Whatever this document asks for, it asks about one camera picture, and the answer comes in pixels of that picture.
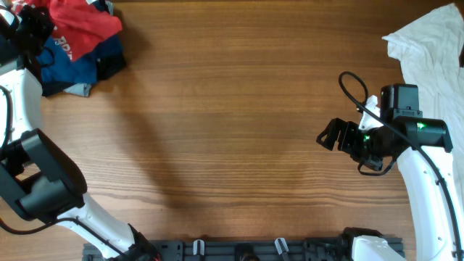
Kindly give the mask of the red t-shirt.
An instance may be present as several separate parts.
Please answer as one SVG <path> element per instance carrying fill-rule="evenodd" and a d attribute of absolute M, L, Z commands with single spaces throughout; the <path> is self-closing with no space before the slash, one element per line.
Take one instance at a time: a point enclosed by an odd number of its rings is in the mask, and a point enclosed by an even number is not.
<path fill-rule="evenodd" d="M 119 18 L 98 10 L 92 1 L 15 0 L 12 10 L 18 13 L 26 5 L 48 9 L 55 25 L 51 37 L 73 62 L 123 29 Z"/>

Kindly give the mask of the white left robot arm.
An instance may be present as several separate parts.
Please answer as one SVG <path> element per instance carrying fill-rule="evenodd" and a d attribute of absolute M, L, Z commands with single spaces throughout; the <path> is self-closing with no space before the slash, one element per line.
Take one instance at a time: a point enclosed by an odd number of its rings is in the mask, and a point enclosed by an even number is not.
<path fill-rule="evenodd" d="M 46 7 L 14 12 L 1 2 L 1 198 L 23 220 L 43 224 L 17 230 L 2 223 L 1 228 L 29 235 L 59 225 L 94 245 L 105 260 L 161 260 L 142 233 L 91 197 L 79 167 L 41 130 L 36 56 L 53 27 Z"/>

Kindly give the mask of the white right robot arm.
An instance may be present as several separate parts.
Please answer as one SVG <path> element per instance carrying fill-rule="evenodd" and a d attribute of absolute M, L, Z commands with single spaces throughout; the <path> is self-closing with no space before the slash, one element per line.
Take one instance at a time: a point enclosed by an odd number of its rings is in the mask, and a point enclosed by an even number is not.
<path fill-rule="evenodd" d="M 397 166 L 407 188 L 418 260 L 463 259 L 463 211 L 452 179 L 452 142 L 443 120 L 399 116 L 363 129 L 334 118 L 316 141 L 358 163 L 366 176 Z"/>

